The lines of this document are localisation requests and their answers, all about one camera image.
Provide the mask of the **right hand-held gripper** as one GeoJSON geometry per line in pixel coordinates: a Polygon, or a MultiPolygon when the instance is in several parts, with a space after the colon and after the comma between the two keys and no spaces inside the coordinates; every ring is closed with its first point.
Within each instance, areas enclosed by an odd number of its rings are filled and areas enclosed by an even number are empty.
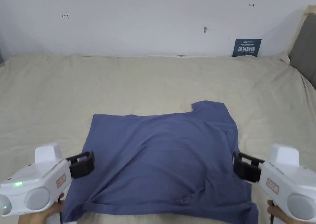
{"type": "Polygon", "coordinates": [[[242,152],[233,154],[233,171],[242,180],[259,182],[286,215],[316,215],[316,174],[300,165],[297,149],[274,144],[266,161],[242,152]]]}

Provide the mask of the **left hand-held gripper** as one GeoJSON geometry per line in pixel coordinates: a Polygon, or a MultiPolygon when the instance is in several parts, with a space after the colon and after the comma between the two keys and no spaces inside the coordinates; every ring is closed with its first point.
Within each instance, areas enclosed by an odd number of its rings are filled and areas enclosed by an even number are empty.
{"type": "Polygon", "coordinates": [[[1,182],[1,216],[47,210],[60,201],[60,195],[72,179],[85,177],[93,170],[93,151],[64,158],[56,142],[37,147],[34,163],[1,182]]]}

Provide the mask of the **person's right hand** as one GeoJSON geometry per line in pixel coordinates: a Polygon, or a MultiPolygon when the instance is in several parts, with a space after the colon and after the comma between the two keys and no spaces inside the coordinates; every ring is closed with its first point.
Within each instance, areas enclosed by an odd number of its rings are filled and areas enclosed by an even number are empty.
{"type": "Polygon", "coordinates": [[[272,200],[267,200],[267,204],[267,212],[274,216],[274,218],[278,218],[279,220],[283,221],[285,224],[313,224],[312,222],[292,219],[291,217],[287,216],[277,205],[274,205],[272,200]]]}

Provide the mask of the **person's left hand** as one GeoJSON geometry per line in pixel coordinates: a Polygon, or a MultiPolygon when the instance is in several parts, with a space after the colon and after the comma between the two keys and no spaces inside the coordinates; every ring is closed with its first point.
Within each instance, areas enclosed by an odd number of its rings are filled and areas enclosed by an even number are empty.
{"type": "Polygon", "coordinates": [[[58,202],[54,202],[54,204],[45,211],[30,213],[19,216],[18,224],[46,224],[47,219],[55,214],[60,214],[62,212],[64,206],[64,200],[61,200],[64,197],[65,193],[62,193],[58,202]]]}

